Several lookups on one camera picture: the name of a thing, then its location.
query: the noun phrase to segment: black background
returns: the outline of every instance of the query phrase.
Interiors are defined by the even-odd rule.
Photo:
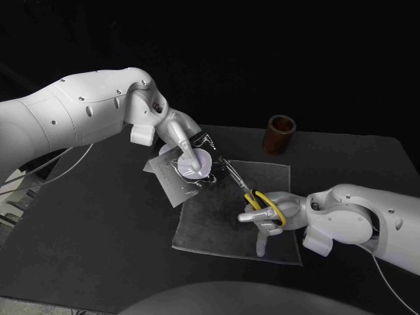
[[[227,5],[0,1],[0,101],[131,66],[199,124],[396,137],[420,172],[420,14]]]

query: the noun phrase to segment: scissors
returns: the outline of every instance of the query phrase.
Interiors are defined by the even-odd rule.
[[[282,225],[279,226],[284,226],[286,217],[277,205],[258,190],[250,189],[248,185],[245,184],[245,181],[243,180],[241,176],[238,175],[238,172],[235,171],[235,168],[232,167],[232,164],[225,159],[222,160],[224,160],[224,163],[227,164],[227,169],[230,170],[230,173],[237,182],[237,185],[240,186],[243,192],[245,193],[244,195],[245,200],[251,204],[254,210],[264,209],[267,206],[270,206],[276,214],[279,215],[279,219],[282,221]]]

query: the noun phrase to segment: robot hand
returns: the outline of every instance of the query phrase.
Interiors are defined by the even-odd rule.
[[[279,215],[271,207],[258,211],[254,210],[251,204],[245,206],[245,213],[238,215],[240,222],[253,222],[260,229],[257,234],[257,256],[266,254],[267,237],[279,235],[283,230],[296,230],[308,225],[306,213],[300,208],[306,206],[306,198],[289,192],[269,192],[266,194],[271,202],[277,205],[286,217],[286,225],[279,226],[273,220],[279,220]]]

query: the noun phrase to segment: white cable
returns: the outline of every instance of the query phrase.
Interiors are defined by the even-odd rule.
[[[33,173],[36,173],[42,168],[45,168],[53,161],[56,161],[56,159],[59,159],[59,157],[62,157],[69,151],[71,151],[72,148],[68,148],[65,150],[65,152],[62,152],[49,162],[46,162],[42,166],[39,166],[33,171],[27,172],[25,175],[16,177],[14,179],[10,179],[7,180],[4,183],[3,183],[3,186],[7,185],[9,183],[14,182],[17,179],[23,179],[25,177],[27,177],[29,175],[32,175]]]
[[[409,310],[414,313],[414,315],[419,315],[419,313],[410,308],[410,306],[406,304],[406,302],[403,301],[403,299],[400,298],[400,296],[397,295],[397,293],[394,292],[393,290],[393,287],[390,286],[390,283],[385,279],[385,276],[383,275],[383,270],[380,269],[380,266],[378,266],[378,260],[375,259],[375,256],[372,255],[372,259],[374,259],[374,263],[375,263],[375,266],[378,267],[378,272],[380,272],[380,275],[383,276],[383,280],[384,282],[387,283],[387,286],[393,292],[393,294],[397,296],[397,299],[401,301],[401,303],[404,304],[404,306],[409,308]]]
[[[62,176],[66,175],[66,173],[75,168],[75,166],[79,164],[81,160],[84,159],[87,153],[90,153],[90,149],[92,148],[92,145],[90,145],[90,148],[87,149],[84,155],[81,156],[81,159],[75,162],[75,165],[58,176],[55,177],[53,179],[51,179],[48,182],[43,182],[42,184],[39,185],[35,185],[35,186],[30,186],[30,187],[25,187],[25,188],[19,188],[19,189],[14,189],[14,190],[9,190],[7,192],[1,192],[0,193],[0,196],[4,195],[4,194],[9,194],[10,192],[16,192],[17,190],[23,190],[23,189],[30,189],[30,188],[35,188],[35,187],[40,187],[40,186],[45,186],[46,184],[49,184],[51,182],[53,182],[55,180],[58,180]]]

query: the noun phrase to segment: dark table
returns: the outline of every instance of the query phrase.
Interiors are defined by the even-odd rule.
[[[351,183],[420,197],[420,177],[393,138],[297,132],[286,154],[271,157],[261,150],[261,129],[204,128],[225,158],[292,165],[295,194]],[[85,149],[61,159],[52,177]],[[154,175],[141,171],[150,150],[130,143],[127,128],[42,188],[0,250],[0,297],[117,313],[169,288],[238,280],[297,288],[378,314],[409,314],[357,246],[335,242],[322,257],[300,245],[305,267],[172,249],[180,208],[172,208]],[[380,265],[420,312],[420,277]]]

